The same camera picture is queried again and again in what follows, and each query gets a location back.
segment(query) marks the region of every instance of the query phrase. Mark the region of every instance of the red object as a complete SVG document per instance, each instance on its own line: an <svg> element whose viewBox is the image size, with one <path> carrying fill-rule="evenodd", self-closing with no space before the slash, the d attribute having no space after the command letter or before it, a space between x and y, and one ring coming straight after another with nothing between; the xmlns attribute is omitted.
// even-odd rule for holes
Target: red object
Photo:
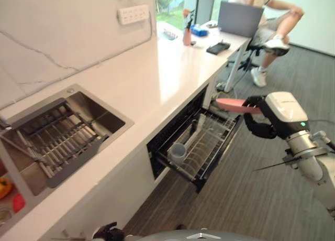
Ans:
<svg viewBox="0 0 335 241"><path fill-rule="evenodd" d="M221 109L235 112L235 113L248 113L248 114L261 114L261 110L258 107L253 106L242 106L245 100L238 100L236 98L217 98L216 104Z"/></svg>
<svg viewBox="0 0 335 241"><path fill-rule="evenodd" d="M23 207L25 207L26 201L21 194L18 194L13 199L13 211L18 213Z"/></svg>

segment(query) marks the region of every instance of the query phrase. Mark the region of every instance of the blue box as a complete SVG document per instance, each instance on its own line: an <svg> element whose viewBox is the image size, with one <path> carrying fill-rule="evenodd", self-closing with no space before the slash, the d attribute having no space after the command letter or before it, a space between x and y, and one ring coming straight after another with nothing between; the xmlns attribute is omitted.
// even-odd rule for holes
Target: blue box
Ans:
<svg viewBox="0 0 335 241"><path fill-rule="evenodd" d="M203 37L208 35L208 30L202 29L200 25L191 25L191 33Z"/></svg>

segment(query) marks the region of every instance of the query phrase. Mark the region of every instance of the kitchen counter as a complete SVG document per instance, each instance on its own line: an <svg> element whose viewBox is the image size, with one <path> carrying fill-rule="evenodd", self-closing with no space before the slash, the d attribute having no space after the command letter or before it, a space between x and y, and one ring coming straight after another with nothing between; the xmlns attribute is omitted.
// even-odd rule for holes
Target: kitchen counter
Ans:
<svg viewBox="0 0 335 241"><path fill-rule="evenodd" d="M218 56L206 53L206 48L222 37L231 48ZM134 122L5 233L1 241L38 240L55 226L61 228L62 222L129 162L131 152L147 144L207 84L214 84L228 57L248 39L211 30L211 36L197 41L198 47L185 47L178 40L153 37L0 111L9 118L76 83Z"/></svg>

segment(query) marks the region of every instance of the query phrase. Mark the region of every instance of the stainless steel sink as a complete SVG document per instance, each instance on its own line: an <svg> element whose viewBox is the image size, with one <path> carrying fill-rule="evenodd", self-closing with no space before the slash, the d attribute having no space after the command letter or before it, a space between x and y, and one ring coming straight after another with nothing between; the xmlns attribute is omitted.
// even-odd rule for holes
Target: stainless steel sink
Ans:
<svg viewBox="0 0 335 241"><path fill-rule="evenodd" d="M2 132L0 156L29 208L133 124L78 85L8 122L12 128Z"/></svg>

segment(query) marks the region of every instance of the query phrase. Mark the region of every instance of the marble backsplash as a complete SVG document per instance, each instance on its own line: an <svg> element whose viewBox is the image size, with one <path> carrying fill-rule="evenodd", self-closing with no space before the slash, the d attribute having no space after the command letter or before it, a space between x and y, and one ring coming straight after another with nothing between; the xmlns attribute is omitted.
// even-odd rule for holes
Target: marble backsplash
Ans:
<svg viewBox="0 0 335 241"><path fill-rule="evenodd" d="M117 9L148 4L122 26ZM0 0L0 109L151 38L154 0Z"/></svg>

